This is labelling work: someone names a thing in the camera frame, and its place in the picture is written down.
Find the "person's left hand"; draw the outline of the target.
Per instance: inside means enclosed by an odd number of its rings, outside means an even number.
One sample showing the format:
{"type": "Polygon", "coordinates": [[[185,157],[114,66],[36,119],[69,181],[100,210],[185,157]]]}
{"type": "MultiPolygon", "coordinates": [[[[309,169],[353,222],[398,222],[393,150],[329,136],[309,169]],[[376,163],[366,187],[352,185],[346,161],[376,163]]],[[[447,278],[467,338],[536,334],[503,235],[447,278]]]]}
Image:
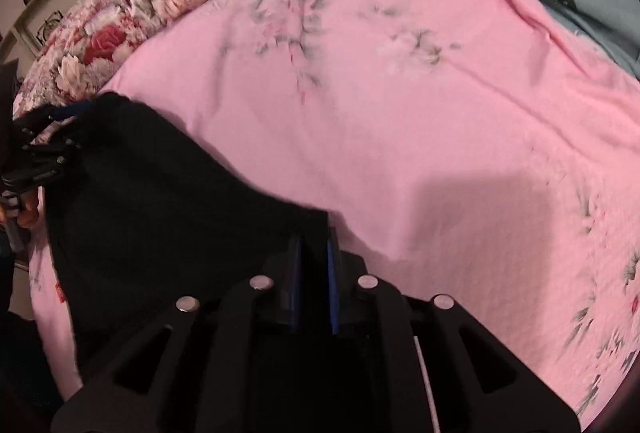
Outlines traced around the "person's left hand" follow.
{"type": "Polygon", "coordinates": [[[6,226],[6,222],[10,219],[14,219],[18,226],[23,228],[32,228],[38,223],[39,217],[38,190],[30,190],[29,192],[25,192],[21,195],[20,211],[17,213],[17,216],[6,216],[4,208],[1,209],[1,227],[6,226]]]}

